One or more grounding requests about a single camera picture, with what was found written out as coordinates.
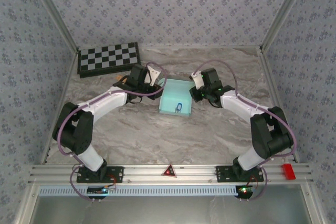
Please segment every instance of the chessboard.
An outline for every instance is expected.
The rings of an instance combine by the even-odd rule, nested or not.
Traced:
[[[131,70],[140,63],[137,42],[78,51],[80,78]]]

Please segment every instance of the red warning triangle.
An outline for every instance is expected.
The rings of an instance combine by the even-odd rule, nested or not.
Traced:
[[[173,165],[170,164],[162,173],[163,176],[170,176],[170,177],[175,177],[177,178],[177,175],[175,173],[175,170],[173,168]]]

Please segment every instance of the teal plastic box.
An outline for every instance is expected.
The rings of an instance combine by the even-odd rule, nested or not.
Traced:
[[[193,86],[192,81],[167,79],[160,98],[159,113],[190,116],[192,98],[189,90]]]

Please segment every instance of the floral wallpaper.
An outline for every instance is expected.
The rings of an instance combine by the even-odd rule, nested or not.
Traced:
[[[283,0],[53,0],[79,47],[260,45]]]
[[[0,223],[15,218],[46,145],[72,55],[40,0],[1,0]]]
[[[326,214],[336,223],[336,0],[297,0],[267,56]]]

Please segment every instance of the gray marble surface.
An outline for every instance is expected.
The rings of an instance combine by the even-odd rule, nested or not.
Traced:
[[[143,64],[155,61],[167,70],[170,78],[182,80],[188,80],[190,73],[206,60],[225,60],[236,72],[240,93],[271,106],[255,50],[141,48],[140,56]],[[224,65],[208,67],[211,66],[216,68],[223,85],[234,86]],[[118,75],[80,79],[76,67],[65,99],[73,103],[103,93]],[[187,118],[160,114],[159,102],[144,98],[140,104],[126,104],[102,117],[93,129],[92,143],[97,152],[109,164],[210,164],[231,163],[251,146],[249,125],[230,111],[216,109],[206,101],[193,102],[192,115]],[[62,156],[52,141],[47,163],[74,164],[75,160]]]

